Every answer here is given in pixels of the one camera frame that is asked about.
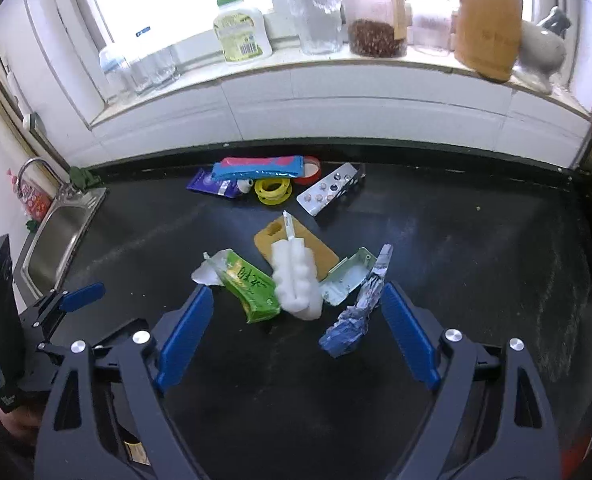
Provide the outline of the operator left hand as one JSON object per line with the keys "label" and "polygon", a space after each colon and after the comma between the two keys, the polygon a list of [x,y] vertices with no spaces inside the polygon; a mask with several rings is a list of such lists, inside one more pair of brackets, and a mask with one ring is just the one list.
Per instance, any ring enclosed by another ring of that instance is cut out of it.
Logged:
{"label": "operator left hand", "polygon": [[43,408],[36,406],[20,406],[14,411],[5,413],[0,408],[0,423],[5,430],[19,442],[35,446],[42,422]]}

